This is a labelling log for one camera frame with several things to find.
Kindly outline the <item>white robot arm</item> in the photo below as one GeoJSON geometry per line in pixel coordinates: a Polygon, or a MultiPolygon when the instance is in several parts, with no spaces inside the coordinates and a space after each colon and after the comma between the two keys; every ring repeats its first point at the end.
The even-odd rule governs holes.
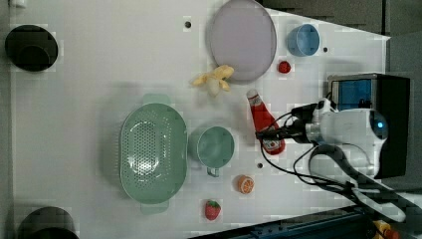
{"type": "Polygon", "coordinates": [[[373,109],[340,111],[328,99],[290,111],[292,124],[268,126],[256,132],[261,141],[291,138],[310,143],[305,152],[307,174],[290,174],[307,185],[339,194],[367,214],[406,222],[421,217],[421,207],[375,179],[381,149],[388,140],[388,123],[373,109]]]}

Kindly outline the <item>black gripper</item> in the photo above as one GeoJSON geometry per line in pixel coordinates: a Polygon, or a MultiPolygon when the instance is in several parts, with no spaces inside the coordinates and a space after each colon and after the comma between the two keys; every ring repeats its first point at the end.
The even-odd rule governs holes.
{"type": "MultiPolygon", "coordinates": [[[[312,143],[307,137],[306,125],[313,122],[316,108],[317,104],[310,104],[291,110],[291,115],[295,119],[291,125],[287,126],[289,138],[292,138],[297,143],[312,143]]],[[[284,138],[283,133],[278,129],[256,131],[255,136],[260,139],[284,138]]]]}

